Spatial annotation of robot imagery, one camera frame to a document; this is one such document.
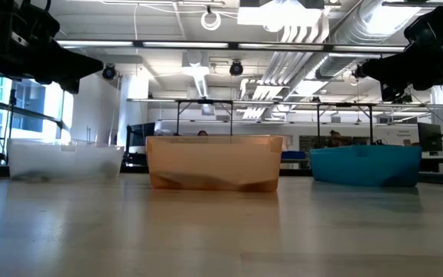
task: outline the translucent storage container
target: translucent storage container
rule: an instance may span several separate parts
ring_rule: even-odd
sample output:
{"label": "translucent storage container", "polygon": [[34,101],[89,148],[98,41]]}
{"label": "translucent storage container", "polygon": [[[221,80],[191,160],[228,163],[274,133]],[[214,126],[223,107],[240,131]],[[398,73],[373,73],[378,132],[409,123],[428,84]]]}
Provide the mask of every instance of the translucent storage container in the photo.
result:
{"label": "translucent storage container", "polygon": [[148,167],[157,189],[272,192],[278,187],[283,138],[148,137]]}
{"label": "translucent storage container", "polygon": [[12,178],[96,179],[121,171],[124,148],[83,141],[8,140]]}
{"label": "translucent storage container", "polygon": [[345,185],[412,187],[418,181],[420,147],[357,145],[311,150],[316,181]]}

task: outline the ceiling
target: ceiling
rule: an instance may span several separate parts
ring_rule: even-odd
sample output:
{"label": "ceiling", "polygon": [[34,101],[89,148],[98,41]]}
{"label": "ceiling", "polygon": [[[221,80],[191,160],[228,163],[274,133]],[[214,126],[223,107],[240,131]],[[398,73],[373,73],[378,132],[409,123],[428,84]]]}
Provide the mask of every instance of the ceiling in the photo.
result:
{"label": "ceiling", "polygon": [[[44,6],[46,0],[33,0],[32,4]],[[346,12],[353,7],[357,0],[341,0],[341,8],[333,9],[330,13],[330,26],[336,24]],[[237,12],[238,0],[225,0],[225,7],[218,8],[224,12]],[[156,6],[174,11],[171,6]],[[105,5],[101,2],[80,2],[76,0],[53,1],[51,14],[61,23],[62,32],[57,38],[66,39],[134,39],[133,23],[134,5]],[[180,6],[179,11],[192,12],[204,10],[203,7]],[[236,41],[236,42],[276,42],[282,32],[271,33],[261,26],[237,25],[237,20],[223,16],[221,26],[215,31],[208,31],[201,26],[201,13],[182,13],[180,24],[185,30],[182,36],[181,27],[175,13],[160,12],[149,7],[139,6],[136,13],[137,36],[140,40],[173,40],[181,41]],[[402,31],[393,35],[386,44],[405,45]],[[161,97],[169,92],[188,91],[193,87],[194,79],[182,73],[182,50],[153,50],[153,49],[112,49],[86,48],[80,52],[94,57],[131,57],[131,62],[117,63],[116,67],[122,74],[134,74],[137,70],[135,57],[142,57],[142,64],[148,67],[153,78],[149,89],[154,96]],[[240,88],[240,82],[247,77],[260,77],[264,74],[271,52],[257,51],[208,51],[211,74],[206,76],[209,86]],[[228,73],[233,60],[240,60],[244,66],[244,75],[232,77]],[[349,72],[345,72],[340,81],[330,82],[324,87],[325,91],[317,92],[325,101],[354,101],[357,93],[360,101],[379,101],[380,89],[378,82],[365,79],[353,85],[354,79],[349,80]],[[429,100],[429,94],[417,94],[422,101]]]}

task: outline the security camera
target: security camera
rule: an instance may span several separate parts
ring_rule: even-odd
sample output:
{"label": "security camera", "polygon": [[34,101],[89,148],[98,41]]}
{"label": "security camera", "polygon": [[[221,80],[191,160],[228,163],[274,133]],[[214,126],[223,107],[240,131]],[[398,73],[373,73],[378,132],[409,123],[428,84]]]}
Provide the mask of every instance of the security camera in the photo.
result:
{"label": "security camera", "polygon": [[240,61],[233,61],[230,67],[230,75],[239,76],[242,75],[243,72],[244,67],[242,66],[242,63],[240,63]]}
{"label": "security camera", "polygon": [[115,70],[114,64],[107,64],[105,65],[105,69],[102,72],[102,77],[104,77],[105,80],[114,80],[115,76],[117,75],[117,71]]}

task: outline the person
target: person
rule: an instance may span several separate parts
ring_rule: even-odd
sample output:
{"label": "person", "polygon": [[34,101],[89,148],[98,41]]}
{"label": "person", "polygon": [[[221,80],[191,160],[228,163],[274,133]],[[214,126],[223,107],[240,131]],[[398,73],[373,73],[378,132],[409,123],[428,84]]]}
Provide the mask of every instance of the person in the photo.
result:
{"label": "person", "polygon": [[343,141],[341,140],[341,134],[339,132],[336,132],[335,130],[331,130],[329,132],[329,134],[331,134],[331,138],[329,139],[329,142],[328,142],[329,148],[340,147],[340,146],[344,145]]}

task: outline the orange plastic bin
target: orange plastic bin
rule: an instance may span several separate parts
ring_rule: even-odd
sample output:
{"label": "orange plastic bin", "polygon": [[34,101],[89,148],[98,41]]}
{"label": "orange plastic bin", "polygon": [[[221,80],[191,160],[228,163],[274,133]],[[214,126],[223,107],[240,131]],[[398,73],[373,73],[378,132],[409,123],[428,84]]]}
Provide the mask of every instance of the orange plastic bin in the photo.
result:
{"label": "orange plastic bin", "polygon": [[273,192],[282,141],[270,135],[148,137],[150,180],[156,189]]}

